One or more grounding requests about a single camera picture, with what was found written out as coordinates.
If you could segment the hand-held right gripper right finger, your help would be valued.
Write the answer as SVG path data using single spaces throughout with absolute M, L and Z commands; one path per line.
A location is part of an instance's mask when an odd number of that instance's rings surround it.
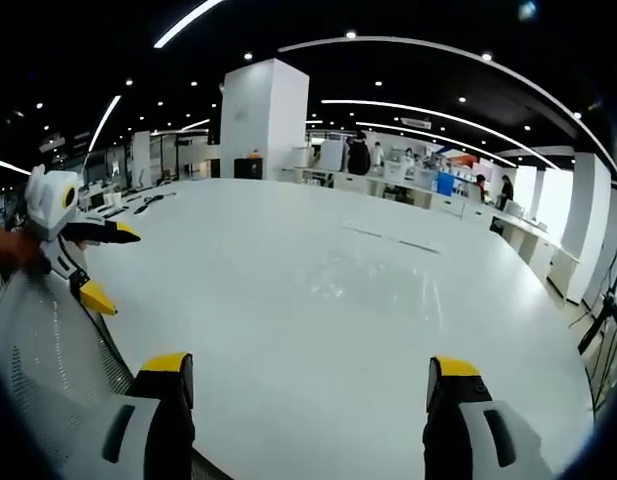
M 430 359 L 423 429 L 426 479 L 551 479 L 540 436 L 492 398 L 469 362 Z

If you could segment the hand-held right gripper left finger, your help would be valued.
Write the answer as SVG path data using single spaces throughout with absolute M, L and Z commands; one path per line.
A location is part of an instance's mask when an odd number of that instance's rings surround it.
M 149 360 L 127 393 L 92 411 L 60 477 L 191 478 L 193 405 L 193 356 L 178 352 Z

